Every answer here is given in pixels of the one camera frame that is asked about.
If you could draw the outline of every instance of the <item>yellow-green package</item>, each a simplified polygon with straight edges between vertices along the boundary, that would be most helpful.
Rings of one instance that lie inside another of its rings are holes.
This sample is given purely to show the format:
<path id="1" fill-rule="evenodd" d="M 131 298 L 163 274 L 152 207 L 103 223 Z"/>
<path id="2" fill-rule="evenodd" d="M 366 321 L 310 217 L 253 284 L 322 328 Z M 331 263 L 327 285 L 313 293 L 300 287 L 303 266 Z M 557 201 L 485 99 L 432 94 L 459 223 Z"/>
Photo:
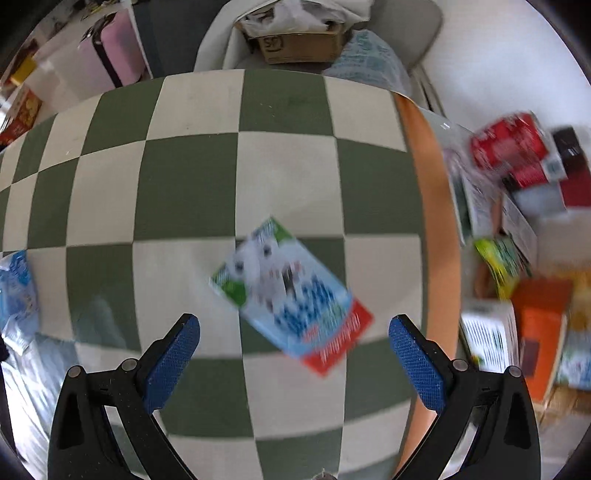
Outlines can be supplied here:
<path id="1" fill-rule="evenodd" d="M 474 246 L 491 271 L 497 296 L 500 300 L 509 300 L 521 276 L 528 273 L 513 240 L 508 236 L 480 238 L 474 241 Z"/>

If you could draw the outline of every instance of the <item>checkerboard floor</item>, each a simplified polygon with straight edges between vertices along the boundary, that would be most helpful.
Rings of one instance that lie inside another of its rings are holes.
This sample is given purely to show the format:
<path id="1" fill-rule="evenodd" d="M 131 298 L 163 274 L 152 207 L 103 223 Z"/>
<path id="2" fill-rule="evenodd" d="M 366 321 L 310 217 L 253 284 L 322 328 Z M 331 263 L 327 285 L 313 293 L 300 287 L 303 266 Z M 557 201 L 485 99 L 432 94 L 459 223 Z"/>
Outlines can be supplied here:
<path id="1" fill-rule="evenodd" d="M 88 371 L 138 357 L 184 312 L 199 318 L 159 419 L 200 480 L 390 478 L 414 393 L 387 324 L 426 318 L 427 266 L 389 92 L 279 70 L 176 75 L 89 99 L 0 159 L 1 247 L 28 249 L 41 333 L 73 342 Z M 326 378 L 207 284 L 270 215 L 376 318 Z"/>

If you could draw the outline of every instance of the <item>white box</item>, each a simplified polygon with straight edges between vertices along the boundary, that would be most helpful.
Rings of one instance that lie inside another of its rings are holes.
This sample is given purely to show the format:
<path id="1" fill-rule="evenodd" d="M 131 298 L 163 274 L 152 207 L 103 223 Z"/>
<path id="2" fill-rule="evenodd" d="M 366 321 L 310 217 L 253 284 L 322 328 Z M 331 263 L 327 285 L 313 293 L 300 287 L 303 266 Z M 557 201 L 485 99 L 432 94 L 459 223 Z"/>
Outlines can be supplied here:
<path id="1" fill-rule="evenodd" d="M 515 312 L 510 301 L 470 299 L 462 306 L 462 330 L 480 370 L 502 373 L 519 366 Z"/>

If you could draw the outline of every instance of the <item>pink suitcase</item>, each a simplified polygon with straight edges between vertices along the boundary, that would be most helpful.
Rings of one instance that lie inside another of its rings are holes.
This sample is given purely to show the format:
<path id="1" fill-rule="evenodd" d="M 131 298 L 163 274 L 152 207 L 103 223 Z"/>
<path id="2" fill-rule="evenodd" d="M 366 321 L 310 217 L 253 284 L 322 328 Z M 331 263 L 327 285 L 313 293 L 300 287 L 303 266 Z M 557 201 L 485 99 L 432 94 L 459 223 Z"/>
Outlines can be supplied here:
<path id="1" fill-rule="evenodd" d="M 137 82 L 146 68 L 127 10 L 97 21 L 82 38 L 78 51 L 87 75 L 103 92 Z"/>

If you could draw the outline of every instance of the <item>blue gripper pad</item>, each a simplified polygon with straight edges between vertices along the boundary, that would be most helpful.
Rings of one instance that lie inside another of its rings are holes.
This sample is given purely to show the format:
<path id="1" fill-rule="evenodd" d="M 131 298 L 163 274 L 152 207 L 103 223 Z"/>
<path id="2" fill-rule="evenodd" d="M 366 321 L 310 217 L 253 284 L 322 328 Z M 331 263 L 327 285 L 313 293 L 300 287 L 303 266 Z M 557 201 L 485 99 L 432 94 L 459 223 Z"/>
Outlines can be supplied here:
<path id="1" fill-rule="evenodd" d="M 390 346 L 406 374 L 413 383 L 418 396 L 429 410 L 441 413 L 445 407 L 445 387 L 429 357 L 423 352 L 413 336 L 408 333 L 399 318 L 390 321 L 388 329 Z"/>
<path id="2" fill-rule="evenodd" d="M 201 337 L 199 320 L 191 315 L 154 366 L 144 385 L 144 407 L 152 415 L 164 407 Z"/>

